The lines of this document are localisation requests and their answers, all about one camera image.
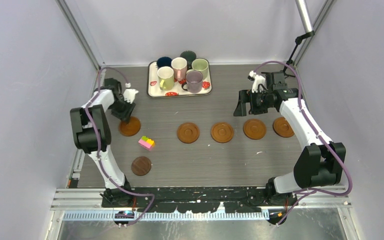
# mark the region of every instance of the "round wooden coaster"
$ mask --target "round wooden coaster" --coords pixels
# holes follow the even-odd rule
[[[146,156],[137,157],[131,163],[131,171],[137,176],[144,176],[151,170],[151,160]]]
[[[212,139],[222,144],[232,140],[234,134],[233,127],[227,122],[217,122],[211,128]]]
[[[134,116],[130,117],[130,121],[128,123],[122,121],[118,125],[118,131],[126,137],[131,137],[137,134],[139,130],[141,130],[141,121]]]
[[[185,122],[178,127],[177,137],[182,143],[191,144],[200,137],[200,129],[195,123]]]
[[[266,125],[258,119],[249,119],[243,124],[243,133],[250,139],[262,139],[266,132]]]
[[[289,125],[288,121],[286,121],[284,117],[279,117],[274,120],[273,129],[277,133],[277,135],[284,138],[290,138],[295,134],[294,130],[292,130],[291,125]]]

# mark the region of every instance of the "light green mug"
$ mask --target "light green mug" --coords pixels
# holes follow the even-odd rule
[[[175,71],[169,66],[163,66],[156,72],[159,79],[159,88],[169,91],[175,86]]]
[[[192,62],[192,69],[201,72],[205,80],[208,77],[209,63],[204,58],[197,58]]]

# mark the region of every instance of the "purple mug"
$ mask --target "purple mug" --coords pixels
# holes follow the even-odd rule
[[[186,73],[186,82],[182,83],[181,88],[192,94],[197,94],[203,89],[203,79],[204,76],[200,71],[188,71]]]

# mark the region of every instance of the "pink mug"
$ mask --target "pink mug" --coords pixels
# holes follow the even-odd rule
[[[186,71],[188,70],[188,61],[183,57],[176,57],[171,61],[171,68],[174,70],[174,78],[177,81],[186,79]]]

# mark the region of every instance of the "dark green mug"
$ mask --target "dark green mug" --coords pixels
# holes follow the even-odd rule
[[[192,69],[192,62],[197,59],[197,54],[193,51],[184,51],[180,54],[181,58],[186,59],[187,61],[187,69]]]

